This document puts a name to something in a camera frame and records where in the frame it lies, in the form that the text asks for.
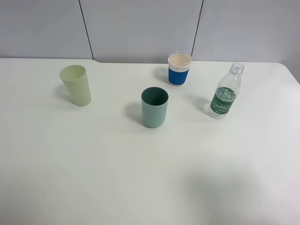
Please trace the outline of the pale green plastic cup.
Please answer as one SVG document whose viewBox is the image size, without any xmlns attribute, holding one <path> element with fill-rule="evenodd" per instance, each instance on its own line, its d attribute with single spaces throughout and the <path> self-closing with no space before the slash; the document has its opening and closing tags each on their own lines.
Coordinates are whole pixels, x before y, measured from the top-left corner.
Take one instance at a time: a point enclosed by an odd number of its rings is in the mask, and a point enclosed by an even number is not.
<svg viewBox="0 0 300 225">
<path fill-rule="evenodd" d="M 60 78 L 77 106 L 86 106 L 91 102 L 85 67 L 81 65 L 67 66 L 61 70 Z"/>
</svg>

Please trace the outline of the teal plastic cup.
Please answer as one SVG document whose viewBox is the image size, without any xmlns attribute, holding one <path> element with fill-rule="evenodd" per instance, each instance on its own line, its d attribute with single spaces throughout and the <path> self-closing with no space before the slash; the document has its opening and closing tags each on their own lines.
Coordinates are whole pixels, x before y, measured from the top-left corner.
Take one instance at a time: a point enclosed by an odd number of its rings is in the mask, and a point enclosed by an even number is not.
<svg viewBox="0 0 300 225">
<path fill-rule="evenodd" d="M 161 126 L 166 117 L 169 95 L 160 87 L 149 87 L 141 94 L 142 121 L 149 128 Z"/>
</svg>

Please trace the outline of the clear water bottle green label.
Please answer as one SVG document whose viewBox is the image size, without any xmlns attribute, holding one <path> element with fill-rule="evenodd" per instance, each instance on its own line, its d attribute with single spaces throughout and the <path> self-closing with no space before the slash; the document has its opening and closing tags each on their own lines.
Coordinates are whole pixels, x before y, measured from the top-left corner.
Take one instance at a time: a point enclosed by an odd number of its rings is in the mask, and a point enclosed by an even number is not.
<svg viewBox="0 0 300 225">
<path fill-rule="evenodd" d="M 244 65 L 235 62 L 232 64 L 229 72 L 220 80 L 209 107 L 211 117 L 222 119 L 228 114 L 240 92 L 243 72 Z"/>
</svg>

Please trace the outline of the blue sleeved paper cup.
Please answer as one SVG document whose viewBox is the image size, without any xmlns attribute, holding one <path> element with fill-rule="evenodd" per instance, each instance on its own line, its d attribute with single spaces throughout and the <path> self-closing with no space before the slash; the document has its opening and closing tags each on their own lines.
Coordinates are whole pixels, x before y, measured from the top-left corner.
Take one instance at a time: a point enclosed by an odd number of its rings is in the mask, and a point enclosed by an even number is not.
<svg viewBox="0 0 300 225">
<path fill-rule="evenodd" d="M 175 51 L 168 57 L 168 81 L 172 86 L 182 86 L 187 78 L 192 58 L 189 54 Z"/>
</svg>

